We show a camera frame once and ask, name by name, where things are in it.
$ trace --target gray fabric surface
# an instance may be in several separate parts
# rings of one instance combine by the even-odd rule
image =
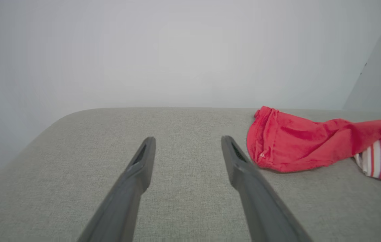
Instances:
[[[156,138],[152,183],[135,240],[250,240],[229,185],[220,139],[243,150],[256,109],[92,109],[68,115],[0,173],[0,240],[75,240],[147,136]],[[314,121],[381,115],[282,110]],[[299,173],[261,171],[315,241],[381,241],[381,181],[351,160]]]

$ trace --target red stripe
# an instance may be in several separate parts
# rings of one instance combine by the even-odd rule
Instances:
[[[374,144],[371,144],[371,176],[374,177]]]

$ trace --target red garment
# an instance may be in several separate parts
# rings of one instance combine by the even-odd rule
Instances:
[[[367,176],[381,179],[381,120],[313,122],[265,106],[254,117],[247,149],[261,168],[294,172],[356,155]]]

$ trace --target clothing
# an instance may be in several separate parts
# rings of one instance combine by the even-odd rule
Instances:
[[[247,149],[261,168],[294,172],[354,156],[367,176],[381,179],[381,120],[313,122],[265,106],[254,117]]]

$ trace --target white backdrop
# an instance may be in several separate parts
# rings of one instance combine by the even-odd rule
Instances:
[[[99,107],[341,109],[381,0],[0,0],[0,168]]]

